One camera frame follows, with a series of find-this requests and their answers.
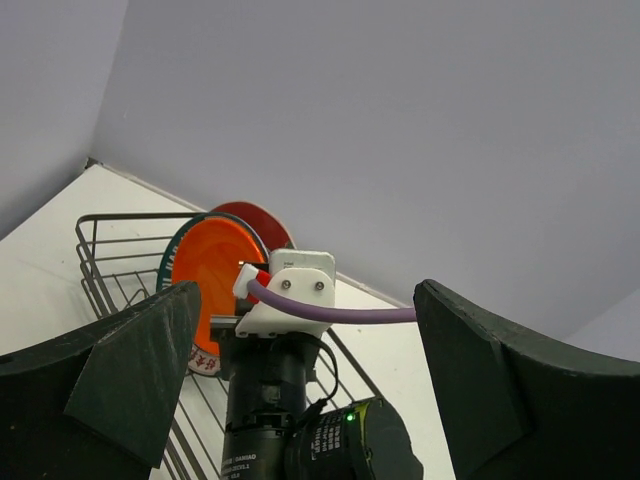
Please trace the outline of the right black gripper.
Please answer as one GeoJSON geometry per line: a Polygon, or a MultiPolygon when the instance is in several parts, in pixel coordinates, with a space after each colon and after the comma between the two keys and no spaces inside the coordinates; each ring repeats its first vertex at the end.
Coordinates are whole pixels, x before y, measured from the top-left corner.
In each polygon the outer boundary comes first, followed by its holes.
{"type": "Polygon", "coordinates": [[[236,323],[211,327],[219,345],[219,376],[228,383],[227,430],[293,430],[307,409],[320,340],[299,332],[238,336],[236,323]]]}

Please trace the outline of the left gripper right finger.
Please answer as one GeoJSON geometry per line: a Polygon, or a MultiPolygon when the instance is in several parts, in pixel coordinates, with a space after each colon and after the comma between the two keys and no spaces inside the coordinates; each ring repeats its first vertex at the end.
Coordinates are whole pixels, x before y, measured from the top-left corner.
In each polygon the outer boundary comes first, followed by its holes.
{"type": "Polygon", "coordinates": [[[635,479],[639,365],[487,311],[434,280],[414,306],[459,479],[635,479]]]}

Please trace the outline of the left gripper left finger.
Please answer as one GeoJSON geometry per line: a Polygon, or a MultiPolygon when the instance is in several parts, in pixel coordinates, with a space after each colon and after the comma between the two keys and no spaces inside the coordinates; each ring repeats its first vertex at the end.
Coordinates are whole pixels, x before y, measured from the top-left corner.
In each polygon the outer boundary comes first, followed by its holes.
{"type": "Polygon", "coordinates": [[[4,479],[147,479],[160,466],[199,322],[180,282],[1,358],[4,479]]]}

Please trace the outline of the white plate teal rim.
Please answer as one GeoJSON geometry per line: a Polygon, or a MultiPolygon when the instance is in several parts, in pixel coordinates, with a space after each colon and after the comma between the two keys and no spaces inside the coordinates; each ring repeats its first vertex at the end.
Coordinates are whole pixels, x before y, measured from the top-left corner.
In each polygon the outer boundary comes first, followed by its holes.
{"type": "Polygon", "coordinates": [[[233,316],[233,286],[243,263],[265,263],[269,251],[256,231],[237,216],[208,212],[187,221],[169,241],[156,289],[194,281],[201,293],[200,320],[188,369],[205,377],[220,371],[220,349],[211,337],[213,316],[233,316]]]}

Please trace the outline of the orange plate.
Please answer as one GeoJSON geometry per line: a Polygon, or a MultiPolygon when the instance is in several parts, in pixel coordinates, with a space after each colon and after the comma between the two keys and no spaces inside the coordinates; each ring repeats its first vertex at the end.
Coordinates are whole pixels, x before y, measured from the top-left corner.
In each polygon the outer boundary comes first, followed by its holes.
{"type": "Polygon", "coordinates": [[[193,281],[201,294],[200,320],[194,343],[217,355],[211,318],[235,312],[233,286],[243,263],[264,263],[268,251],[255,231],[236,217],[208,214],[197,219],[178,242],[170,260],[173,283],[193,281]]]}

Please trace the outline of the red teal flower plate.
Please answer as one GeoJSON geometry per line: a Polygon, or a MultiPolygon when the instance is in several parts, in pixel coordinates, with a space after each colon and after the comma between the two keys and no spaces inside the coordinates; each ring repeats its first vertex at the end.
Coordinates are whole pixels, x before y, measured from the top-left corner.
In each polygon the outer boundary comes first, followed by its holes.
{"type": "Polygon", "coordinates": [[[248,223],[268,250],[295,248],[292,235],[285,225],[263,207],[247,201],[231,201],[218,205],[212,212],[234,215],[248,223]]]}

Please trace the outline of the wire dish rack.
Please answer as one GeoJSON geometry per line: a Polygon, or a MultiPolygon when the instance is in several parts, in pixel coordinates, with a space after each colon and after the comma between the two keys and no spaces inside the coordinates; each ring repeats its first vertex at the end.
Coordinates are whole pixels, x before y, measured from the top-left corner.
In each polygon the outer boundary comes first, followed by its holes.
{"type": "Polygon", "coordinates": [[[326,346],[306,333],[266,337],[221,330],[227,407],[201,455],[198,427],[171,418],[180,407],[187,346],[200,311],[194,285],[171,288],[114,315],[117,327],[91,351],[66,413],[175,479],[391,479],[420,476],[404,424],[374,396],[331,409],[306,386],[326,346]]]}

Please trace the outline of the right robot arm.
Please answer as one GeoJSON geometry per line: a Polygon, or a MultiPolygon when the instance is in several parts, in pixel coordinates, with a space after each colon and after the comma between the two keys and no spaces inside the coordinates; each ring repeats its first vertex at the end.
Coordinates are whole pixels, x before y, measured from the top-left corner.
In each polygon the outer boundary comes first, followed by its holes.
{"type": "Polygon", "coordinates": [[[237,319],[213,319],[220,375],[228,383],[223,479],[421,479],[396,409],[373,396],[329,410],[335,392],[313,403],[306,387],[321,352],[306,333],[237,333],[237,319]]]}

